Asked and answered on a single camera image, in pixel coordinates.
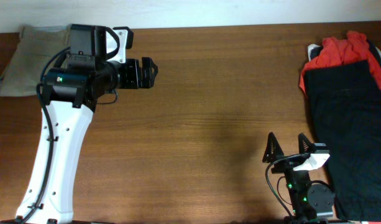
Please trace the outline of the khaki green shorts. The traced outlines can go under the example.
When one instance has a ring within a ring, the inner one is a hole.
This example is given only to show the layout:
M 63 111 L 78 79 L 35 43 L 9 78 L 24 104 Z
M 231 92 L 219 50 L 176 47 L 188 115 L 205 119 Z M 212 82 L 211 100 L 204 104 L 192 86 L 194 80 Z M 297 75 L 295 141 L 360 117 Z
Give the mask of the khaki green shorts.
M 0 76 L 0 97 L 36 94 L 42 70 L 59 51 L 69 46 L 70 26 L 24 26 L 11 61 Z

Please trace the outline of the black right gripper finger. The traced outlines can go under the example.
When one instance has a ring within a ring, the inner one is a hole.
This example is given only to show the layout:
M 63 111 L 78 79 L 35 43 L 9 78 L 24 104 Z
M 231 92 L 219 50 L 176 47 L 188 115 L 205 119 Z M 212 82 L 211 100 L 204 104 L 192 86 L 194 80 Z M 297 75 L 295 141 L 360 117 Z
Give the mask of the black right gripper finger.
M 300 154 L 315 152 L 314 144 L 303 133 L 298 135 L 298 148 Z
M 284 158 L 284 153 L 280 147 L 276 136 L 270 132 L 267 139 L 267 146 L 262 158 L 263 163 L 272 163 L 279 159 Z

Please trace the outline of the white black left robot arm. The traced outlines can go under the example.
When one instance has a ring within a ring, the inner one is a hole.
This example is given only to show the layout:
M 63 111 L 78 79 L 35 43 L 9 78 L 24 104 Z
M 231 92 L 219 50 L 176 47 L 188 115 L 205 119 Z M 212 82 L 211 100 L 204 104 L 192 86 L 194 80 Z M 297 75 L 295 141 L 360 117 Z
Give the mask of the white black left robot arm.
M 15 223 L 73 222 L 78 160 L 99 99 L 155 83 L 158 68 L 151 58 L 126 58 L 133 38 L 128 27 L 73 24 L 69 46 L 43 68 L 36 87 L 42 130 Z

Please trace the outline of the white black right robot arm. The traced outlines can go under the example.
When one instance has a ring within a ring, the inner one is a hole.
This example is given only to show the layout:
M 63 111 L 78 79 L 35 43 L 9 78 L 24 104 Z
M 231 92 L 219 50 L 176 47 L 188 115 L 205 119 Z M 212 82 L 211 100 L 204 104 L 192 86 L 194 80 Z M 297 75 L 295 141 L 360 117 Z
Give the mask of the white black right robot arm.
M 302 133 L 298 135 L 299 153 L 286 156 L 273 132 L 268 134 L 262 158 L 267 185 L 279 204 L 288 213 L 285 223 L 327 223 L 334 215 L 335 193 L 322 180 L 311 180 L 309 172 L 321 168 L 330 157 L 324 143 L 312 143 Z M 282 174 L 290 197 L 287 207 L 278 187 L 273 187 L 269 174 Z

